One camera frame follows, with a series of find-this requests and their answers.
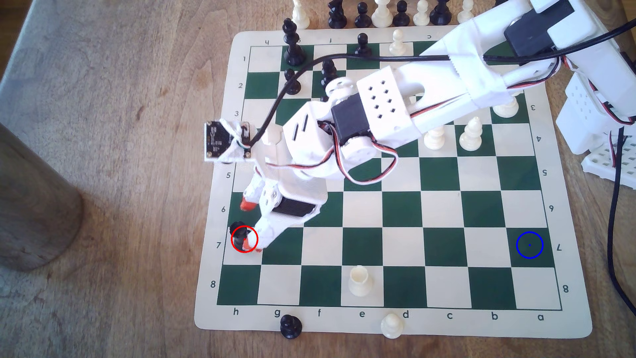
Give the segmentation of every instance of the black cable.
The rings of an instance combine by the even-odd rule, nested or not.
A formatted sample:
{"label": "black cable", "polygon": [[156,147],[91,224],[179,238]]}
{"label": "black cable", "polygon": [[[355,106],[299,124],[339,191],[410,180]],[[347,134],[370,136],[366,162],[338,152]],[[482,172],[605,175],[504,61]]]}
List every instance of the black cable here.
{"label": "black cable", "polygon": [[607,221],[607,269],[609,270],[609,278],[612,280],[616,292],[618,292],[618,295],[621,296],[627,307],[629,307],[634,316],[636,316],[636,307],[634,307],[630,298],[627,297],[625,291],[623,291],[614,272],[614,219],[616,216],[616,204],[618,203],[618,190],[621,186],[621,160],[623,156],[623,145],[626,141],[626,138],[623,138],[624,129],[625,127],[621,127],[621,129],[618,130],[618,143],[616,144],[616,176],[614,177],[612,205],[609,208],[609,220]]}

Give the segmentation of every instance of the wood grain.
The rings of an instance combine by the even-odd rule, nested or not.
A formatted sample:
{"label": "wood grain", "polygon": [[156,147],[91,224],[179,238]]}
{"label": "wood grain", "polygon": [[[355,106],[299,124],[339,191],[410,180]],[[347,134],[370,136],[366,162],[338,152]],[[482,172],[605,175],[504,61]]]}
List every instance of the wood grain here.
{"label": "wood grain", "polygon": [[[311,28],[327,1],[304,0]],[[356,1],[345,0],[349,27]],[[370,13],[375,4],[368,1]],[[409,0],[409,13],[415,11]],[[491,7],[475,1],[475,12]],[[396,1],[390,7],[395,8]],[[461,3],[450,3],[453,14]],[[593,332],[580,340],[203,331],[193,310],[212,166],[201,125],[221,112],[232,38],[280,29],[292,2],[35,1],[0,85],[0,122],[85,197],[76,241],[30,274],[0,269],[3,357],[633,357],[636,319],[605,261],[612,182],[558,134]],[[604,8],[604,17],[623,11]],[[551,110],[570,74],[548,83]],[[636,297],[636,192],[623,187],[619,280]]]}

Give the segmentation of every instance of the white chess piece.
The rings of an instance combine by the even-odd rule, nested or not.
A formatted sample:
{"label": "white chess piece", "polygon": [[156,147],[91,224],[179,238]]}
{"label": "white chess piece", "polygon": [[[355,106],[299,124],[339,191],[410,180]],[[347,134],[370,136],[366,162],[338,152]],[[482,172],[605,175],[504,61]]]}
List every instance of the white chess piece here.
{"label": "white chess piece", "polygon": [[426,132],[424,135],[424,145],[431,150],[437,150],[444,146],[444,126],[441,125]]}
{"label": "white chess piece", "polygon": [[464,22],[474,17],[471,11],[473,10],[473,0],[464,0],[462,3],[462,11],[457,14],[457,22],[463,24]]}
{"label": "white chess piece", "polygon": [[404,33],[400,29],[393,31],[393,43],[389,45],[389,52],[393,56],[402,56],[406,52],[406,45],[402,40]]}
{"label": "white chess piece", "polygon": [[291,20],[296,24],[299,30],[304,30],[309,27],[309,16],[303,9],[303,5],[300,0],[294,0],[294,10],[292,11]]}
{"label": "white chess piece", "polygon": [[403,329],[404,324],[395,313],[389,313],[380,323],[380,330],[382,331],[382,334],[384,334],[386,338],[390,338],[392,340],[400,337]]}
{"label": "white chess piece", "polygon": [[417,13],[413,16],[413,23],[416,26],[426,26],[431,22],[429,18],[429,3],[426,0],[417,2]]}
{"label": "white chess piece", "polygon": [[468,121],[464,132],[459,136],[459,145],[469,152],[473,152],[481,146],[481,121],[479,117],[473,117]]}
{"label": "white chess piece", "polygon": [[369,276],[369,271],[364,266],[356,266],[349,273],[349,291],[354,296],[364,297],[371,292],[373,279]]}
{"label": "white chess piece", "polygon": [[375,27],[388,27],[393,23],[393,17],[387,5],[389,0],[375,0],[378,8],[371,15],[371,22]]}

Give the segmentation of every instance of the chessboard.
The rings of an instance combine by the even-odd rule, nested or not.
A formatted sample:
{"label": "chessboard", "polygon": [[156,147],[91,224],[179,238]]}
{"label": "chessboard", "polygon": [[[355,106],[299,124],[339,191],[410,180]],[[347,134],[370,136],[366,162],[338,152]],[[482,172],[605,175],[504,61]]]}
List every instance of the chessboard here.
{"label": "chessboard", "polygon": [[[404,27],[407,55],[421,54],[453,26]],[[307,59],[353,52],[365,32],[374,54],[389,56],[394,29],[298,31]],[[259,128],[285,83],[281,31],[242,32],[230,52],[222,118]],[[506,44],[488,51],[512,55]],[[359,80],[402,63],[334,60],[338,74]],[[513,64],[489,64],[507,70]],[[275,122],[324,96],[321,66],[300,76]],[[445,125],[445,144],[423,139],[397,148],[397,168],[360,186],[328,181],[321,213],[285,230],[262,253],[238,252],[229,225],[253,226],[239,209],[249,163],[215,164],[195,305],[202,329],[279,331],[298,317],[305,332],[380,334],[395,313],[403,334],[581,338],[591,317],[550,106],[543,85],[519,94],[518,113],[479,110]],[[483,123],[474,152],[459,146],[473,116]],[[352,169],[371,178],[392,158]],[[374,284],[365,297],[348,290],[362,265]]]}

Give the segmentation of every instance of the white plastic part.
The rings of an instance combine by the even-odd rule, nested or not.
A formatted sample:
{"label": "white plastic part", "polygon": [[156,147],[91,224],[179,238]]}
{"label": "white plastic part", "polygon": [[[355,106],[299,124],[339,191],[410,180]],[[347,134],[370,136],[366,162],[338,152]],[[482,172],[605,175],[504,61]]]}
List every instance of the white plastic part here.
{"label": "white plastic part", "polygon": [[380,323],[380,330],[386,338],[394,340],[402,335],[404,324],[398,315],[395,313],[389,313],[382,319],[382,322]]}
{"label": "white plastic part", "polygon": [[369,276],[369,271],[364,266],[356,266],[349,273],[349,291],[354,296],[364,297],[373,288],[373,278]]}

